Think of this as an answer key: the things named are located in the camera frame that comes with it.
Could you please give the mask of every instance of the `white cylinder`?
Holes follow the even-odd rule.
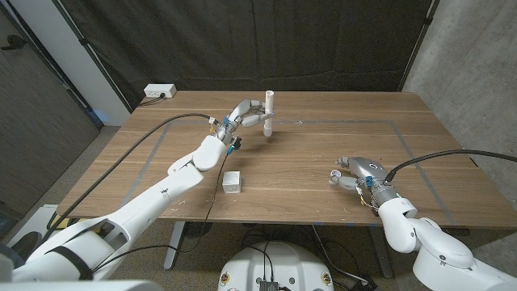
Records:
[[[337,185],[339,183],[339,177],[341,177],[341,172],[339,170],[332,170],[329,176],[329,183],[331,185]]]
[[[273,99],[275,98],[275,92],[266,91],[266,114],[273,112]],[[264,121],[264,135],[270,137],[273,134],[273,119],[266,119]]]

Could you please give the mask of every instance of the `wire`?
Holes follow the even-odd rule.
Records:
[[[493,158],[502,158],[502,159],[506,159],[508,161],[517,162],[516,157],[512,157],[512,156],[509,156],[506,154],[497,154],[497,153],[487,152],[484,150],[445,150],[445,151],[441,151],[438,153],[428,154],[428,155],[422,156],[420,158],[414,158],[407,162],[403,162],[402,164],[396,166],[395,168],[393,168],[393,170],[391,170],[389,172],[389,174],[385,178],[385,182],[386,183],[391,182],[393,180],[393,177],[395,176],[395,174],[397,174],[397,171],[402,169],[405,166],[409,166],[416,162],[425,161],[429,158],[436,158],[436,157],[441,157],[441,156],[449,155],[449,154],[476,154],[476,155],[482,155],[482,156],[493,157]]]
[[[152,99],[152,100],[144,102],[144,103],[140,103],[140,105],[138,105],[138,107],[153,105],[153,104],[157,103],[158,101],[160,101],[160,100],[162,100],[164,98],[165,98],[165,93],[161,93],[160,97]]]
[[[210,211],[212,211],[213,203],[216,201],[217,188],[219,187],[219,178],[221,177],[221,172],[223,171],[223,166],[225,165],[227,158],[228,158],[228,154],[226,154],[225,159],[223,159],[223,163],[221,164],[221,169],[219,169],[219,175],[217,175],[217,180],[216,180],[216,190],[214,190],[214,192],[213,192],[212,203],[210,204],[210,208],[208,209],[207,216],[204,218],[203,226],[201,226],[200,233],[203,233],[204,226],[206,226],[206,224],[207,224],[208,215],[210,215]],[[203,238],[203,236],[204,235],[201,235],[197,239],[197,242],[195,243],[194,247],[192,249],[190,249],[189,251],[178,250],[178,252],[183,253],[183,254],[188,254],[190,252],[193,252],[199,246],[200,241]]]
[[[314,254],[315,254],[316,256],[319,256],[319,250],[318,250],[318,247],[317,247],[317,242],[316,242],[316,240],[314,239],[313,232],[312,232],[312,231],[310,231],[310,230],[308,230],[308,229],[306,229],[306,228],[305,228],[306,226],[300,226],[300,227],[301,227],[301,229],[305,230],[305,231],[307,232],[307,234],[309,235],[309,239],[310,239],[310,241],[313,243],[313,247],[314,247]]]
[[[341,282],[337,282],[336,280],[332,280],[334,282],[334,284],[336,284],[337,286],[345,289],[345,290],[348,290],[350,291],[350,288],[348,288],[345,284],[341,283]]]
[[[175,250],[175,251],[178,251],[178,249],[176,249],[175,247],[171,247],[171,246],[169,246],[169,245],[155,245],[155,246],[147,246],[147,247],[138,247],[138,248],[136,248],[136,249],[132,249],[131,251],[126,251],[126,252],[124,252],[124,253],[122,253],[122,254],[120,254],[120,255],[116,255],[115,257],[113,257],[113,258],[111,258],[111,259],[107,260],[106,262],[101,263],[99,266],[97,266],[97,267],[93,268],[93,270],[91,270],[91,272],[92,272],[92,273],[95,273],[95,272],[97,272],[100,268],[102,268],[102,267],[106,266],[107,264],[109,264],[109,263],[113,262],[114,260],[119,259],[120,257],[123,257],[123,256],[125,256],[125,255],[129,255],[129,254],[131,254],[131,253],[133,253],[133,252],[135,252],[135,251],[148,250],[148,249],[150,249],[150,248],[157,248],[157,247],[168,247],[168,248],[171,248],[171,249],[173,249],[173,250]]]
[[[366,202],[364,200],[364,197],[363,197],[363,191],[361,190],[361,188],[358,186],[356,187],[355,189],[357,189],[357,193],[359,194],[359,197],[361,198],[361,205],[362,206],[368,206],[369,208],[372,208],[372,209],[375,209],[375,210],[378,210],[379,208],[378,207],[375,207],[373,205],[370,205],[368,202]]]
[[[340,269],[340,268],[336,267],[336,266],[334,265],[334,263],[332,263],[332,261],[331,261],[331,260],[330,260],[330,258],[329,258],[329,255],[327,255],[327,253],[326,253],[326,249],[325,249],[325,247],[323,246],[323,242],[322,242],[322,240],[320,239],[319,234],[317,234],[316,227],[314,227],[314,226],[313,226],[313,230],[314,230],[314,233],[316,234],[317,240],[319,241],[320,245],[322,245],[322,248],[323,248],[323,254],[325,254],[325,257],[326,257],[326,259],[329,261],[330,265],[331,265],[332,267],[334,267],[334,269],[336,269],[336,271],[338,271],[338,272],[342,273],[343,275],[347,275],[347,276],[350,276],[350,277],[355,278],[355,279],[357,279],[357,280],[361,280],[362,282],[364,282],[364,283],[367,285],[367,284],[368,284],[368,280],[366,280],[366,279],[364,279],[364,278],[361,278],[360,276],[356,276],[356,275],[350,274],[349,272],[345,272],[345,271],[343,271],[342,269]]]
[[[247,236],[249,236],[249,235],[250,235],[249,233],[250,233],[250,232],[252,232],[252,231],[254,231],[254,230],[259,231],[259,232],[262,234],[262,236],[264,236],[264,237],[265,237],[265,235],[266,235],[266,234],[265,234],[262,230],[253,228],[253,229],[250,229],[250,230],[246,231],[246,233],[244,234],[244,238],[246,238]]]
[[[258,249],[256,247],[252,247],[252,246],[246,246],[246,247],[252,248],[252,249],[254,249],[256,251],[260,251],[261,253],[263,253],[267,257],[267,259],[269,259],[269,265],[271,266],[271,278],[272,278],[273,277],[273,263],[271,262],[271,258],[269,257],[269,255],[266,254],[265,251],[262,251],[262,250],[260,250],[260,249]],[[264,262],[264,278],[263,279],[266,280],[266,262]]]
[[[292,226],[291,226],[291,230],[289,230],[288,236],[291,236],[292,231],[294,230],[294,226],[295,226],[295,225],[292,225]]]
[[[245,234],[244,237],[242,238],[242,241],[241,241],[241,247],[244,247],[245,244],[244,242],[246,241],[247,238],[250,238],[250,237],[258,237],[258,238],[265,238],[265,239],[268,239],[267,236],[265,234]]]
[[[266,249],[267,249],[267,245],[271,242],[271,239],[269,239],[267,242],[266,242],[266,246],[264,247],[264,277],[266,277]],[[271,282],[274,282],[273,281],[273,267],[271,266]]]
[[[61,215],[61,217],[59,217],[59,219],[56,220],[56,222],[54,222],[54,224],[47,230],[47,232],[45,233],[45,236],[41,239],[41,242],[40,242],[40,245],[43,244],[44,242],[47,241],[48,238],[50,238],[50,235],[52,234],[52,232],[54,232],[54,230],[56,230],[56,228],[59,226],[59,224],[65,220],[65,218],[79,205],[79,203],[81,203],[81,201],[83,201],[113,170],[115,170],[115,168],[117,166],[119,166],[119,164],[126,158],[128,157],[129,154],[131,154],[131,152],[138,146],[140,145],[148,136],[150,136],[152,133],[154,133],[155,131],[157,131],[159,128],[161,128],[163,125],[171,122],[172,120],[176,120],[178,118],[183,118],[183,117],[189,117],[189,116],[200,116],[200,117],[203,117],[203,118],[206,118],[206,119],[210,119],[210,116],[208,115],[205,115],[205,114],[201,114],[201,113],[185,113],[185,114],[180,114],[180,115],[177,115],[177,116],[174,116],[174,117],[171,117],[171,118],[168,118],[164,121],[162,121],[160,124],[156,125],[153,129],[151,129],[150,131],[148,131],[146,134],[144,134],[144,136],[142,136],[137,142],[135,142],[135,144],[131,145],[131,147],[129,148],[128,151],[126,151],[114,164],[113,166],[111,166],[100,178],[97,179],[97,181],[95,181],[95,183],[93,183],[70,207],[68,207],[68,209],[63,213],[63,215]]]
[[[333,241],[333,240],[330,240],[328,238],[323,238],[322,240],[324,240],[325,242],[323,243],[324,245],[326,245],[327,243],[335,243],[337,244],[338,246],[340,246],[343,250],[345,250],[349,255],[350,257],[352,257],[352,260],[354,261],[354,265],[355,265],[355,271],[356,273],[360,274],[361,271],[359,270],[359,264],[357,263],[357,259],[355,259],[354,255],[344,246],[342,245],[341,243],[339,242],[336,242],[336,241]]]

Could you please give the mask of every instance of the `gray tape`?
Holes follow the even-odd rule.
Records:
[[[149,167],[149,164],[153,160],[154,155],[158,151],[158,148],[160,147],[163,139],[165,138],[165,135],[167,135],[167,132],[169,131],[171,125],[172,125],[172,122],[169,122],[169,124],[165,127],[165,129],[163,129],[162,135],[160,136],[160,138],[158,138],[158,141],[156,141],[156,145],[154,146],[153,151],[151,151],[151,154],[149,154],[149,157],[147,158],[147,161],[145,161],[145,164],[142,167],[142,169],[140,170],[140,173],[138,173],[138,176],[135,179],[135,182],[133,182],[131,188],[129,189],[128,193],[124,197],[124,200],[122,200],[122,204],[120,205],[120,207],[126,205],[126,203],[129,202],[129,199],[131,198],[132,194],[135,192],[135,189],[137,189],[138,184],[142,180],[142,177],[144,176],[145,172],[147,171],[147,168]]]
[[[398,131],[398,127],[395,125],[395,123],[392,120],[390,120],[389,123],[391,124],[393,131],[397,134],[398,139],[400,140],[400,142],[406,149],[407,154],[410,156],[410,158],[414,158],[413,152],[411,152],[411,149],[407,145],[406,140],[404,140],[404,137],[401,135],[400,131]],[[438,205],[442,209],[443,213],[445,213],[445,217],[447,218],[447,220],[449,220],[449,223],[451,223],[453,226],[456,226],[457,225],[456,220],[454,219],[452,214],[449,212],[449,209],[447,209],[447,206],[445,206],[445,203],[443,202],[442,197],[439,196],[438,192],[436,191],[435,187],[433,186],[433,184],[431,183],[429,178],[427,178],[426,173],[423,171],[423,169],[420,167],[420,165],[418,163],[415,163],[414,165],[417,167],[418,173],[420,173],[420,175],[422,176],[422,179],[426,182],[427,187],[429,188],[429,190],[435,197],[436,203],[438,203]]]
[[[198,121],[198,120],[175,120],[176,124],[205,124],[206,121]],[[406,150],[407,154],[410,156],[410,158],[414,158],[413,152],[411,152],[410,147],[407,145],[406,140],[401,135],[400,131],[398,130],[398,127],[395,125],[395,123],[392,120],[288,120],[288,121],[273,121],[273,124],[389,124],[395,134],[398,137],[398,140],[402,143],[402,146],[404,146],[404,149]],[[169,131],[169,128],[171,126],[171,123],[167,125],[165,130],[162,133],[162,136],[156,143],[156,146],[154,147],[153,151],[147,158],[147,161],[145,162],[145,165],[142,167],[142,170],[137,176],[137,179],[133,183],[133,186],[131,189],[129,189],[128,194],[126,194],[124,201],[122,202],[122,206],[124,206],[126,203],[128,203],[129,198],[131,198],[131,195],[134,193],[135,189],[137,188],[137,185],[140,183],[141,177],[144,175],[145,171],[147,170],[147,167],[151,163],[151,160],[154,157],[154,154],[156,154],[156,151],[158,150],[158,147],[163,141],[163,138]],[[420,167],[418,163],[415,163],[415,166],[417,167],[418,173],[420,176],[422,176],[422,179],[426,183],[427,187],[431,191],[433,197],[436,200],[436,203],[438,203],[438,206],[442,209],[443,213],[445,214],[445,217],[448,219],[449,223],[456,226],[457,222],[452,216],[451,212],[448,210],[447,206],[445,206],[445,203],[442,200],[442,197],[438,194],[435,187],[427,177],[426,173],[423,171],[423,169]]]

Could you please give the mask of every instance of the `white pole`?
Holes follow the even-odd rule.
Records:
[[[273,112],[273,99],[275,98],[275,92],[266,91],[266,114]],[[267,119],[264,122],[264,135],[270,137],[273,134],[273,119]]]

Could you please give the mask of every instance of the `table leg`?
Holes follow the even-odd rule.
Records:
[[[181,244],[181,238],[183,236],[183,227],[185,226],[185,221],[177,221],[174,224],[174,229],[172,230],[172,235],[170,236],[169,246],[179,248]],[[171,270],[174,266],[174,262],[176,260],[177,251],[173,249],[167,249],[167,254],[165,256],[165,262],[163,262],[163,267],[166,270]]]
[[[384,278],[393,278],[393,269],[389,262],[388,249],[386,248],[383,228],[379,226],[369,226],[368,231],[373,241],[373,247],[375,248],[382,276],[384,276]]]

